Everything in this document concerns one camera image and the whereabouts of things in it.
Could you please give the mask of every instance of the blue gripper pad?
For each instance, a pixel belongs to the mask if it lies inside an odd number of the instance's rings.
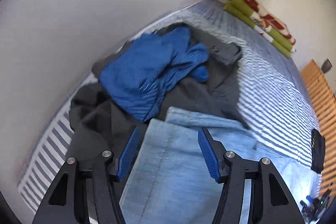
[[[219,178],[221,177],[218,169],[218,160],[202,129],[198,131],[198,144],[201,148],[210,176],[215,179],[216,182],[218,182]]]
[[[139,143],[139,130],[136,127],[133,130],[125,146],[125,149],[119,158],[119,165],[118,165],[118,172],[117,172],[118,181],[121,181],[124,177],[127,176],[128,170],[131,166],[132,159],[134,157],[134,153],[135,153],[138,143]]]

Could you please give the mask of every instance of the blue and white striped fabric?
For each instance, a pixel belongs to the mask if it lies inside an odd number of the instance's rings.
[[[259,142],[310,167],[310,132],[313,128],[319,130],[319,124],[293,60],[285,58],[257,32],[225,12],[223,4],[215,0],[204,0],[174,13],[150,25],[146,32],[178,21],[242,47],[244,57],[238,71],[239,111]],[[77,89],[96,81],[89,75]],[[18,184],[22,198],[34,212],[65,160],[73,134],[68,111],[74,94],[43,133]]]

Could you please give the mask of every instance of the light blue jeans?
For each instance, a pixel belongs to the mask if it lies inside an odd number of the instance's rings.
[[[298,205],[309,195],[317,174],[259,145],[239,122],[171,107],[165,122],[150,121],[125,186],[120,205],[127,224],[212,222],[223,185],[207,170],[197,139],[200,127],[242,158],[271,159]],[[247,222],[250,187],[246,180],[240,223]]]

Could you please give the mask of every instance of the striped bedsheet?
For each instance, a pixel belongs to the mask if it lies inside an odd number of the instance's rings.
[[[146,32],[179,21],[242,47],[239,111],[259,142],[310,167],[310,132],[312,128],[319,129],[319,125],[293,60],[285,58],[257,32],[225,12],[223,4],[215,0],[204,0],[166,17],[150,25]],[[90,74],[77,90],[96,81]],[[75,92],[43,133],[18,183],[18,191],[34,212],[65,161],[73,134],[68,111]]]

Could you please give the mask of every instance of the orange radiator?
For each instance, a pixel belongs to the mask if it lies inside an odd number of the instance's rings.
[[[325,159],[320,195],[328,188],[336,195],[336,99],[323,72],[312,60],[301,71],[314,111],[319,119],[320,133],[325,137]]]

